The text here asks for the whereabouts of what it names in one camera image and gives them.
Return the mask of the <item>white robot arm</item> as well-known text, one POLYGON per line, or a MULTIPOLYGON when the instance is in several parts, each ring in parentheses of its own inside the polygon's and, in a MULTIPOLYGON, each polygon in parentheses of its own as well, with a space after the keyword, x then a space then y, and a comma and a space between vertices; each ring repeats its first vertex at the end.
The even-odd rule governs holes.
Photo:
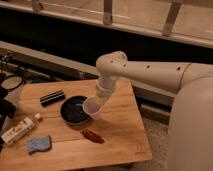
POLYGON ((213 171, 213 65, 129 61, 122 51, 100 56, 96 92, 109 97, 120 77, 175 95, 166 171, 213 171))

